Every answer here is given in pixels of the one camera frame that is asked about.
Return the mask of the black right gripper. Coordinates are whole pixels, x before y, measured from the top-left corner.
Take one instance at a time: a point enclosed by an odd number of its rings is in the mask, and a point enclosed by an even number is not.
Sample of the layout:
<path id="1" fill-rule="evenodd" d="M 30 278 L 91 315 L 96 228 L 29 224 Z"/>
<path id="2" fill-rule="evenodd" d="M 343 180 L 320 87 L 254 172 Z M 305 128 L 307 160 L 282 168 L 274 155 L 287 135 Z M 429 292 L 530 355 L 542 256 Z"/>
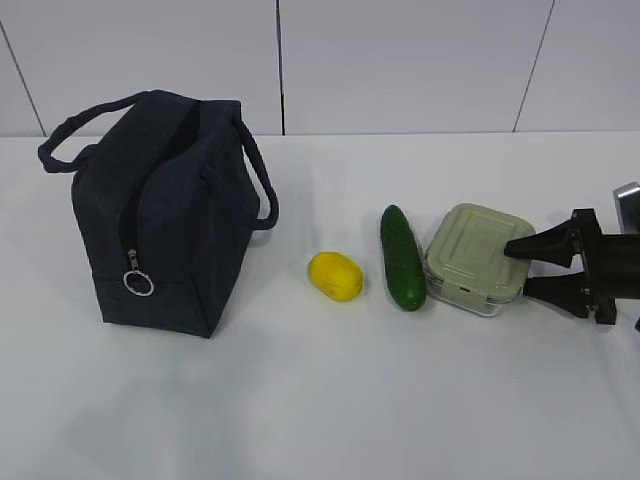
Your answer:
<path id="1" fill-rule="evenodd" d="M 569 268 L 577 252 L 584 271 L 563 276 L 531 277 L 523 295 L 554 305 L 577 318 L 589 310 L 602 325 L 615 325 L 617 299 L 639 299 L 639 235 L 604 234 L 593 209 L 575 209 L 567 220 L 544 232 L 510 240 L 504 254 Z"/>

